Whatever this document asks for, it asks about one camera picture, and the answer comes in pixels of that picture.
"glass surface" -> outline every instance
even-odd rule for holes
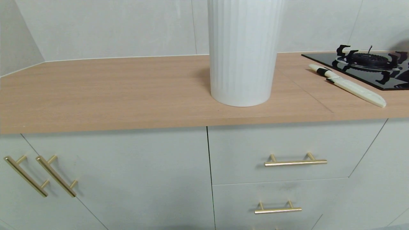
[[[391,60],[386,52],[371,52]],[[345,73],[353,78],[365,82],[380,90],[408,90],[409,89],[409,60],[398,64],[398,68],[393,70],[365,70],[348,66],[342,61],[337,61],[337,53],[313,53],[302,54],[302,56],[317,61],[325,66]]]

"stove top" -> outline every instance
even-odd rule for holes
[[[334,70],[338,70],[380,90],[409,90],[408,52],[369,52],[343,49],[340,45],[336,53],[302,54]]]

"gold drawer handle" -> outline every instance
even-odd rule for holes
[[[44,157],[42,157],[42,156],[39,156],[39,157],[36,158],[38,163],[40,163],[40,165],[58,182],[58,184],[60,184],[61,187],[63,187],[63,189],[71,197],[75,197],[76,193],[74,192],[74,190],[72,188],[74,188],[77,185],[78,181],[74,180],[71,185],[68,185],[50,165],[56,159],[57,159],[56,155],[52,156],[48,161],[45,160]]]
[[[270,155],[271,162],[264,162],[265,167],[284,166],[284,165],[324,165],[327,160],[316,160],[311,153],[307,153],[310,160],[294,160],[294,161],[277,161],[274,154]]]
[[[39,194],[43,197],[47,197],[48,193],[44,190],[44,187],[48,185],[49,180],[46,180],[41,186],[37,184],[21,167],[20,163],[27,159],[27,156],[20,157],[17,161],[14,161],[11,156],[7,156],[4,160],[21,176],[27,183],[29,183]]]
[[[293,207],[292,202],[287,202],[290,208],[282,208],[282,209],[264,209],[263,203],[258,203],[260,206],[260,210],[255,210],[254,214],[271,214],[271,213],[284,213],[284,212],[301,212],[303,209],[300,207]]]

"cabinet door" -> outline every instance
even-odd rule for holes
[[[21,168],[38,184],[47,179],[42,197],[3,159],[0,161],[0,219],[16,230],[106,229],[76,198],[66,196],[59,185],[36,162],[38,156],[21,135],[0,135],[1,157],[27,159]]]
[[[206,127],[24,136],[110,230],[214,230]]]
[[[402,215],[400,215],[396,220],[394,220],[390,226],[400,225],[409,223],[409,209],[407,209]]]
[[[386,120],[209,127],[214,185],[349,177]],[[305,160],[307,152],[326,165],[265,167]]]
[[[347,178],[299,180],[272,183],[214,185],[214,214],[218,230],[306,230],[312,229],[330,208]],[[255,214],[259,202],[264,209],[301,207],[301,212]]]
[[[409,119],[389,119],[314,230],[385,227],[409,207]]]
[[[0,220],[0,230],[15,230],[10,225],[6,224],[4,221]]]

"backsplash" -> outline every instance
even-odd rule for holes
[[[0,76],[44,62],[14,0],[0,0]]]
[[[7,2],[14,8],[2,14],[0,76],[42,57],[209,53],[207,0],[15,0],[22,16],[14,0],[0,5]],[[407,0],[286,0],[279,51],[334,50],[341,43],[409,50],[408,11]],[[5,29],[10,18],[18,29]],[[5,60],[10,54],[14,58]]]

